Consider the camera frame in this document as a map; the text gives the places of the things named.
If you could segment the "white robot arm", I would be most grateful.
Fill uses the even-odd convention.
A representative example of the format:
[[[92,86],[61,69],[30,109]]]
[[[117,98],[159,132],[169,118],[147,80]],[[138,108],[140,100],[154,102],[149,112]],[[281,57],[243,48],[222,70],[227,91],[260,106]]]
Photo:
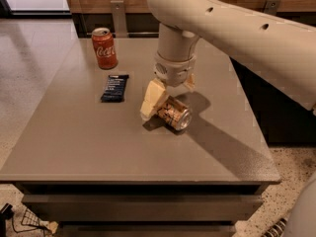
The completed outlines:
[[[147,0],[159,21],[156,78],[140,109],[149,120],[168,86],[194,87],[198,40],[211,43],[304,109],[316,108],[316,29],[219,0]]]

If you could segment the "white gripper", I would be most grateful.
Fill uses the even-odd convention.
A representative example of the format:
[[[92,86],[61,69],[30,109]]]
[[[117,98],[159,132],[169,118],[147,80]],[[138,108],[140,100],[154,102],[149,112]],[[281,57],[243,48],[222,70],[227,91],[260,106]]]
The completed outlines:
[[[154,73],[158,78],[148,84],[144,100],[140,109],[141,118],[150,120],[158,109],[167,101],[169,94],[166,86],[178,87],[181,84],[193,92],[196,88],[196,79],[193,74],[197,56],[194,54],[185,61],[171,61],[155,54]]]

